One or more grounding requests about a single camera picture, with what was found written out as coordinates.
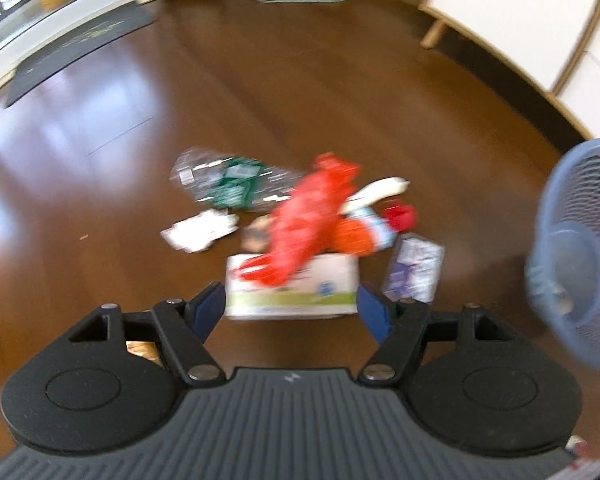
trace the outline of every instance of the gray ribbed panel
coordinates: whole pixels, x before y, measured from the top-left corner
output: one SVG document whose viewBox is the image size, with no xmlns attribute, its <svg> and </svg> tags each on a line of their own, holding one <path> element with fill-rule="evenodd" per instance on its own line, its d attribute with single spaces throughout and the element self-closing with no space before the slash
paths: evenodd
<svg viewBox="0 0 600 480">
<path fill-rule="evenodd" d="M 292 373 L 300 379 L 288 381 Z M 238 370 L 225 386 L 189 392 L 152 436 L 93 457 L 19 447 L 0 480 L 540 480 L 563 450 L 505 460 L 437 441 L 388 390 L 344 370 Z"/>
</svg>

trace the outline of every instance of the wooden cabinet leg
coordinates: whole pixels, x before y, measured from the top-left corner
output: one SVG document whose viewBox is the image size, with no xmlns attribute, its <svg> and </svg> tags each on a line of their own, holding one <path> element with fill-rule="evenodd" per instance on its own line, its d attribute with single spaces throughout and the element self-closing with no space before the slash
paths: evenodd
<svg viewBox="0 0 600 480">
<path fill-rule="evenodd" d="M 422 41 L 420 42 L 420 46 L 422 48 L 435 48 L 442 35 L 445 33 L 446 23 L 442 20 L 436 20 L 436 22 L 431 25 L 431 28 L 427 32 Z"/>
</svg>

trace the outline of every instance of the doormat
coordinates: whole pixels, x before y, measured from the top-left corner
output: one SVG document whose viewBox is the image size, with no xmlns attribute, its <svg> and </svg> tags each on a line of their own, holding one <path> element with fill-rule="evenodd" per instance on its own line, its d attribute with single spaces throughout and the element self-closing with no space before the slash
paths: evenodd
<svg viewBox="0 0 600 480">
<path fill-rule="evenodd" d="M 148 10 L 132 2 L 74 28 L 18 65 L 5 107 L 74 61 L 154 21 Z"/>
</svg>

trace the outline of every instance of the metal screw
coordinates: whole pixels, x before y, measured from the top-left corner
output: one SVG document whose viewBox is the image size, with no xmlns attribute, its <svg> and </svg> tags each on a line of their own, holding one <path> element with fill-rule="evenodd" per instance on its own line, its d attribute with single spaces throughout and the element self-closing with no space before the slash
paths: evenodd
<svg viewBox="0 0 600 480">
<path fill-rule="evenodd" d="M 370 381 L 388 381 L 395 376 L 395 370 L 389 365 L 375 364 L 362 370 L 362 374 Z"/>
<path fill-rule="evenodd" d="M 213 381 L 220 376 L 220 370 L 213 365 L 196 365 L 189 370 L 189 377 L 195 381 Z"/>
</svg>

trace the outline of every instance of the blue logo on box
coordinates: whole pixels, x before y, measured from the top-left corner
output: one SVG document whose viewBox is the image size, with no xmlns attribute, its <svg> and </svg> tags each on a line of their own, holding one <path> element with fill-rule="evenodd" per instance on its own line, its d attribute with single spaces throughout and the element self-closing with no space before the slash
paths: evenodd
<svg viewBox="0 0 600 480">
<path fill-rule="evenodd" d="M 318 294 L 323 298 L 325 296 L 332 296 L 336 292 L 336 286 L 333 282 L 322 282 L 318 285 Z"/>
</svg>

